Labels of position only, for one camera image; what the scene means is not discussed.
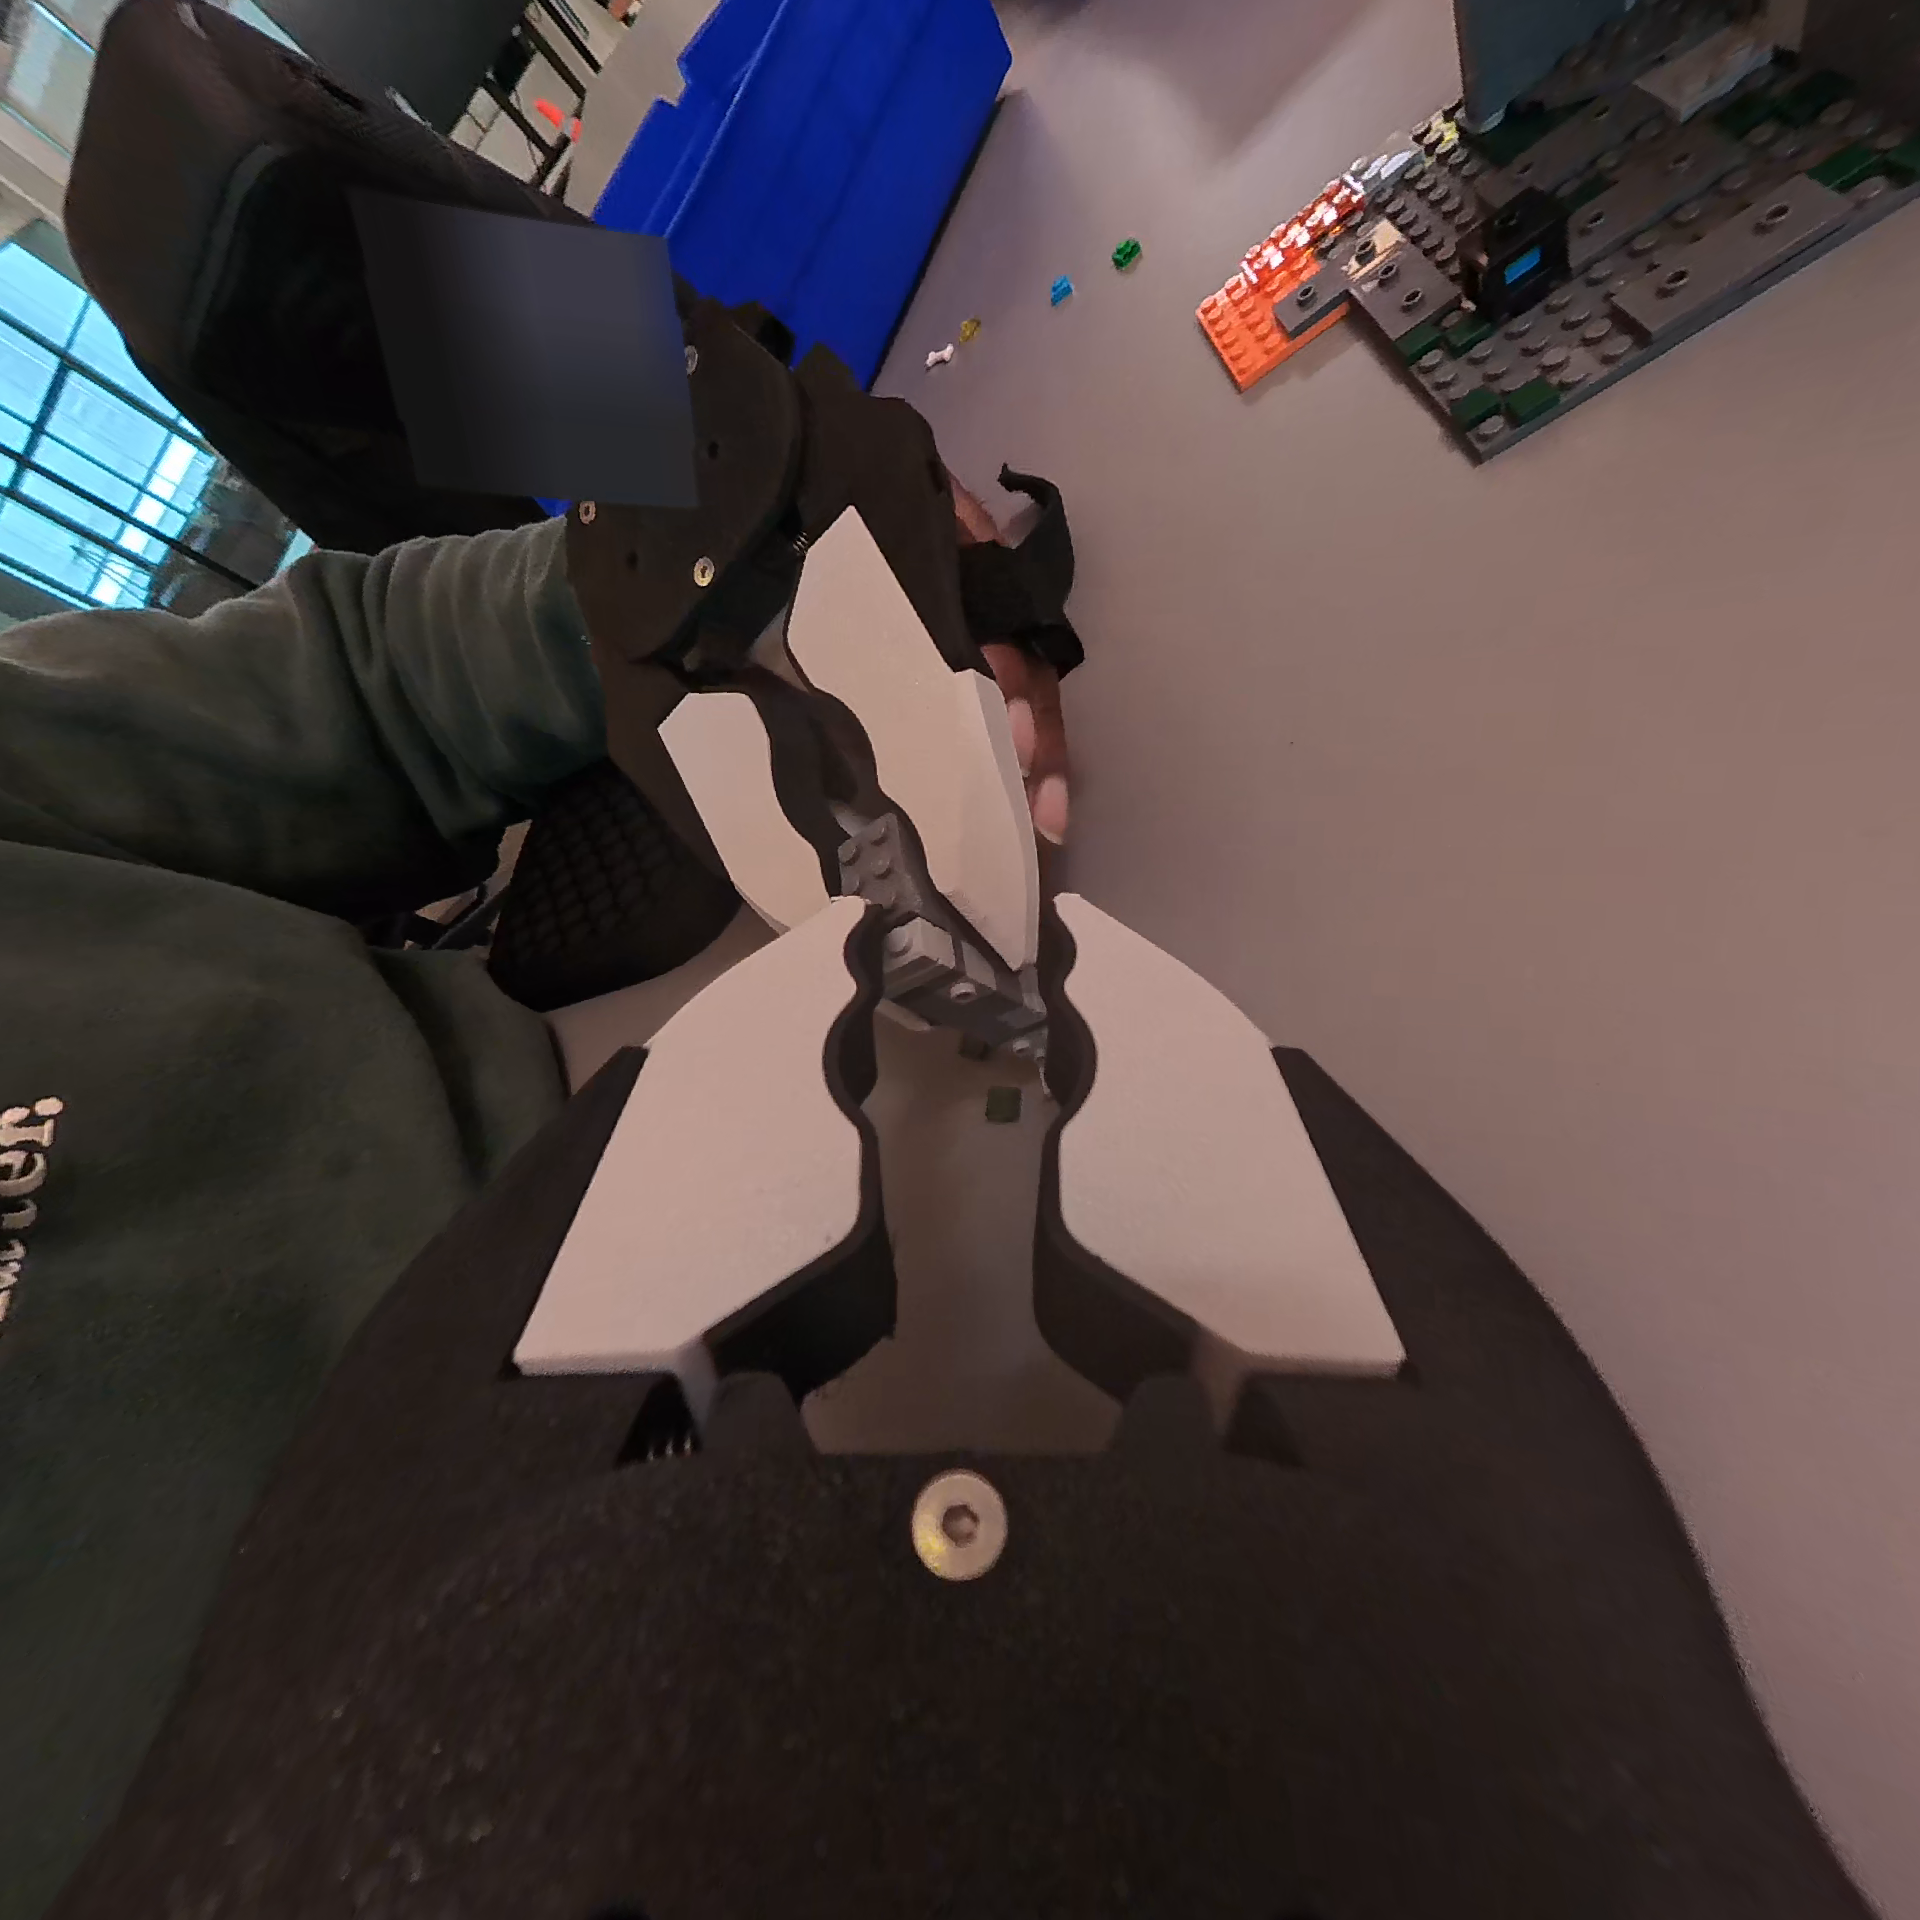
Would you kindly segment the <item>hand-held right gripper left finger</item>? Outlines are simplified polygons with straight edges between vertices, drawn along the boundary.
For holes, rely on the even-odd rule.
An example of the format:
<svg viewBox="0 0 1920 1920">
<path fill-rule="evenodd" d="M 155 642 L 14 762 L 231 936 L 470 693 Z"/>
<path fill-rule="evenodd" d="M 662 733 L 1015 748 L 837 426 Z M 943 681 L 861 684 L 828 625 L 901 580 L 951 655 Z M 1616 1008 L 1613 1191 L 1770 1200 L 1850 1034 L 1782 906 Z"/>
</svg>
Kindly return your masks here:
<svg viewBox="0 0 1920 1920">
<path fill-rule="evenodd" d="M 666 1021 L 519 1333 L 524 1377 L 671 1377 L 710 1411 L 758 1375 L 804 1402 L 895 1331 L 863 1112 L 882 936 L 838 898 Z"/>
</svg>

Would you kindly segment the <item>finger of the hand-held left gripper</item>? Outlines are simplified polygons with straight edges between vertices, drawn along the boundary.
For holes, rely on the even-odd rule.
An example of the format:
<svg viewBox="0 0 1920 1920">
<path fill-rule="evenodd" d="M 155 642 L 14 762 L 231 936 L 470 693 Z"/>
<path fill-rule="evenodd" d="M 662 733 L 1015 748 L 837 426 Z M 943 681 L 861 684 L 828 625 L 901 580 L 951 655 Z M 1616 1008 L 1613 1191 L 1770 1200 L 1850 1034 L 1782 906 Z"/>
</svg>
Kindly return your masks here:
<svg viewBox="0 0 1920 1920">
<path fill-rule="evenodd" d="M 1039 852 L 998 685 L 951 666 L 858 508 L 811 545 L 784 632 L 803 680 L 871 746 L 927 876 L 1011 970 L 1039 951 Z"/>
<path fill-rule="evenodd" d="M 690 693 L 661 738 L 740 900 L 775 930 L 861 898 L 831 805 L 831 748 L 800 693 Z"/>
</svg>

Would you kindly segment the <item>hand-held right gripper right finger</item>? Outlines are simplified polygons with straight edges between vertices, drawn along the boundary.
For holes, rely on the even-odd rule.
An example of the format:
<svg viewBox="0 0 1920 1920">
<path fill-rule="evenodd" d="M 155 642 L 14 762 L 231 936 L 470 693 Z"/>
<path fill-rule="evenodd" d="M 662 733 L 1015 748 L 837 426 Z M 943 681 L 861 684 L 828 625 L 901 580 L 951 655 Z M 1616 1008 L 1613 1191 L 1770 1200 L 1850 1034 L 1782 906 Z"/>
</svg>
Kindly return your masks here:
<svg viewBox="0 0 1920 1920">
<path fill-rule="evenodd" d="M 1231 1419 L 1261 1379 L 1386 1384 L 1408 1354 L 1268 1035 L 1080 897 L 1039 925 L 1031 1301 L 1112 1407 L 1160 1379 Z"/>
</svg>

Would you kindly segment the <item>dark grey brick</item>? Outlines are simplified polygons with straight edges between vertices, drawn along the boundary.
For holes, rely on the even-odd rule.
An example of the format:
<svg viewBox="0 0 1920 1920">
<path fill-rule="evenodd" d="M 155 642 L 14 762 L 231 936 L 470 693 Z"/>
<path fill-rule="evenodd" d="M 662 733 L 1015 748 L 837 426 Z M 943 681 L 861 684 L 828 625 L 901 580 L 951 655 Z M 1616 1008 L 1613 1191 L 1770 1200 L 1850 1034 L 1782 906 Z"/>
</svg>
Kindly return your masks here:
<svg viewBox="0 0 1920 1920">
<path fill-rule="evenodd" d="M 918 844 L 893 811 L 852 823 L 837 850 L 837 882 L 838 897 L 876 906 L 890 921 L 939 917 Z"/>
</svg>

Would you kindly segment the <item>blue plastic bin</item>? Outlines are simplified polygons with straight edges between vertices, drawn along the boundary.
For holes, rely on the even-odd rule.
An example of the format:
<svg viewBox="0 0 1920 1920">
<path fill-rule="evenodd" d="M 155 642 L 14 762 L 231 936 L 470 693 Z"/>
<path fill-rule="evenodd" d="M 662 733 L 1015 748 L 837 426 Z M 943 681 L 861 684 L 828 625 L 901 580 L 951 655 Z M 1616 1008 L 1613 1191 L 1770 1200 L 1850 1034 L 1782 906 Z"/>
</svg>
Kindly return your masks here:
<svg viewBox="0 0 1920 1920">
<path fill-rule="evenodd" d="M 591 218 L 868 388 L 1012 69 L 995 5 L 642 5 L 618 53 L 653 97 Z"/>
</svg>

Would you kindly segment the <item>grey brick pillar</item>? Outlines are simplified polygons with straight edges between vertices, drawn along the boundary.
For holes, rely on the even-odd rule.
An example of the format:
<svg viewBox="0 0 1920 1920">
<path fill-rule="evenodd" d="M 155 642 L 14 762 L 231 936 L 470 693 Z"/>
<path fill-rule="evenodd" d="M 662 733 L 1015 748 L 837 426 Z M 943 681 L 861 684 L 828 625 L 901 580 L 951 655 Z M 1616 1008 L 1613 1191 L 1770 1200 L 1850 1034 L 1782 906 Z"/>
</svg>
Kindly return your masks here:
<svg viewBox="0 0 1920 1920">
<path fill-rule="evenodd" d="M 901 921 L 882 936 L 880 1010 L 914 1031 L 941 1028 L 984 1041 L 1039 1067 L 1050 1017 L 1034 967 L 1011 972 L 971 943 L 927 920 Z"/>
</svg>

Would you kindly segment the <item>black quilted elbow pad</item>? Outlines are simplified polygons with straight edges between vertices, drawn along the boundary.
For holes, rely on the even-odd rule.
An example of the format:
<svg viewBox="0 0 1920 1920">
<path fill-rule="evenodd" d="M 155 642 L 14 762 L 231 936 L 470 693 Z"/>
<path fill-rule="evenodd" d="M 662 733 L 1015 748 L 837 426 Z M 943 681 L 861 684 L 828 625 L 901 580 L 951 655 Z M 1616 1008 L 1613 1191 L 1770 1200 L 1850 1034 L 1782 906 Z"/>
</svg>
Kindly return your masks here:
<svg viewBox="0 0 1920 1920">
<path fill-rule="evenodd" d="M 542 1016 L 682 970 L 740 898 L 608 760 L 555 786 L 527 823 L 487 972 Z"/>
</svg>

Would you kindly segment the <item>person's left hand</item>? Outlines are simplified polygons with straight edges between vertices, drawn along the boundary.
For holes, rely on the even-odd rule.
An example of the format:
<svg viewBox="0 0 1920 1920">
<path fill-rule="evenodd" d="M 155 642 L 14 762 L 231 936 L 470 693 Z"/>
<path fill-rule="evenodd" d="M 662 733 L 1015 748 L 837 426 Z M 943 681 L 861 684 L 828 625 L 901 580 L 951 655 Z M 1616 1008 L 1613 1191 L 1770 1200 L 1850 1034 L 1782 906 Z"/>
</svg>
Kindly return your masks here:
<svg viewBox="0 0 1920 1920">
<path fill-rule="evenodd" d="M 998 483 L 1027 500 L 1007 538 L 974 491 L 946 477 L 967 632 L 1006 703 L 1037 836 L 1061 845 L 1069 821 L 1062 680 L 1085 660 L 1066 611 L 1075 575 L 1066 503 L 1050 480 L 1004 467 Z"/>
</svg>

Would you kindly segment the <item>grey baseplate brick building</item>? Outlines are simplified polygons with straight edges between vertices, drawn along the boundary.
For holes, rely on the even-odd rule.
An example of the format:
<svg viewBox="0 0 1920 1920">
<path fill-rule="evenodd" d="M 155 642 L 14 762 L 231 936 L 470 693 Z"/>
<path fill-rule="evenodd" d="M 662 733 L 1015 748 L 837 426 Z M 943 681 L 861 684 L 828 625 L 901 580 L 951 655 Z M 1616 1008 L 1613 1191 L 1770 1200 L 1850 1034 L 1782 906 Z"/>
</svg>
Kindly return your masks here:
<svg viewBox="0 0 1920 1920">
<path fill-rule="evenodd" d="M 1485 465 L 1917 192 L 1917 5 L 1453 5 L 1459 100 L 1196 306 L 1239 393 L 1352 321 Z"/>
</svg>

